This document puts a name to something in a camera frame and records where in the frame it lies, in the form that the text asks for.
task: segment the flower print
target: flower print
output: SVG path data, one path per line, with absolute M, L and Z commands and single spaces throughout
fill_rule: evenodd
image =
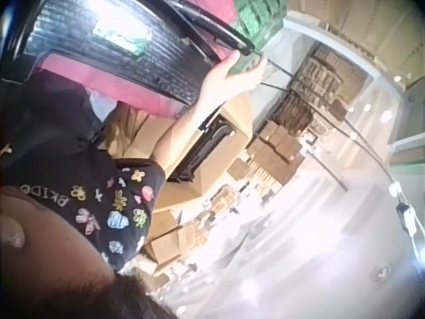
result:
M 96 192 L 94 194 L 94 198 L 96 198 L 96 201 L 98 201 L 99 203 L 102 201 L 102 197 L 104 194 L 100 193 L 100 190 L 98 188 L 96 188 Z
M 86 200 L 86 191 L 82 186 L 72 186 L 71 196 L 77 198 L 79 201 Z
M 122 195 L 122 191 L 115 191 L 114 203 L 112 204 L 117 211 L 122 211 L 127 206 L 127 197 Z
M 119 241 L 110 241 L 109 242 L 109 250 L 113 254 L 120 254 L 122 255 L 124 251 L 124 247 Z
M 0 150 L 0 157 L 3 155 L 3 154 L 10 154 L 10 153 L 12 153 L 13 152 L 13 150 L 12 150 L 12 148 L 11 148 L 11 145 L 10 144 L 6 144 L 5 145 L 5 147 L 4 148 L 2 148 L 1 150 Z
M 102 253 L 102 258 L 104 259 L 105 263 L 109 264 L 109 257 L 105 252 Z
M 122 178 L 119 178 L 119 179 L 118 179 L 118 183 L 119 183 L 122 187 L 125 187 L 125 186 L 126 186 L 126 183 L 125 183 L 125 181 L 124 181 Z
M 134 200 L 137 204 L 141 204 L 141 197 L 139 195 L 134 195 Z
M 142 248 L 143 244 L 145 243 L 145 239 L 146 239 L 146 238 L 145 238 L 144 236 L 140 237 L 140 240 L 139 240 L 139 242 L 137 243 L 137 248 L 135 249 L 135 251 L 136 251 L 136 253 L 137 253 L 137 254 L 140 252 L 140 250 L 141 250 L 141 248 Z
M 109 180 L 106 181 L 106 188 L 111 188 L 112 186 L 114 186 L 114 178 L 113 177 L 109 178 Z
M 147 185 L 142 187 L 141 194 L 143 195 L 143 198 L 148 202 L 155 198 L 152 187 Z
M 135 226 L 139 228 L 143 228 L 147 221 L 147 215 L 143 209 L 134 209 L 133 210 L 133 220 L 135 222 Z
M 128 217 L 121 215 L 119 211 L 111 211 L 106 223 L 114 229 L 124 229 L 129 225 Z
M 87 209 L 80 208 L 78 210 L 78 215 L 75 216 L 75 221 L 78 224 L 86 224 L 86 236 L 91 235 L 95 229 L 100 230 L 100 226 L 95 216 L 91 214 Z
M 132 181 L 138 181 L 139 183 L 145 177 L 145 172 L 140 170 L 135 170 L 133 175 L 131 176 Z

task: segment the green crate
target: green crate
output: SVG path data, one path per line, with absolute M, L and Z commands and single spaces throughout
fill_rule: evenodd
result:
M 234 0 L 238 18 L 232 27 L 249 38 L 257 49 L 264 45 L 283 27 L 287 0 Z M 250 65 L 255 54 L 243 56 L 231 73 L 241 72 Z

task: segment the ceiling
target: ceiling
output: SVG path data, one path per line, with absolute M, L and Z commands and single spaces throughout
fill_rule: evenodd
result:
M 407 0 L 288 0 L 288 11 L 329 23 L 408 86 L 425 74 L 424 18 Z

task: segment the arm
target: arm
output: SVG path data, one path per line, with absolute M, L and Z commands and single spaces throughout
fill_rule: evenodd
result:
M 267 60 L 262 58 L 252 69 L 240 74 L 228 75 L 238 62 L 240 53 L 234 51 L 205 77 L 198 102 L 178 119 L 159 139 L 151 159 L 164 171 L 180 158 L 195 130 L 221 104 L 236 95 L 252 90 L 261 82 Z
M 153 149 L 151 159 L 161 166 L 164 171 L 167 171 L 167 168 L 173 165 L 180 157 L 195 130 L 202 124 L 204 119 L 202 108 L 195 104 L 161 136 Z

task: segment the person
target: person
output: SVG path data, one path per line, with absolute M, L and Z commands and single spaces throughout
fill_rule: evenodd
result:
M 260 83 L 266 59 L 229 75 L 239 57 L 207 74 L 150 159 L 112 159 L 99 147 L 104 121 L 80 84 L 47 71 L 23 84 L 0 117 L 2 318 L 176 318 L 120 270 L 140 251 L 164 171 L 195 129 Z

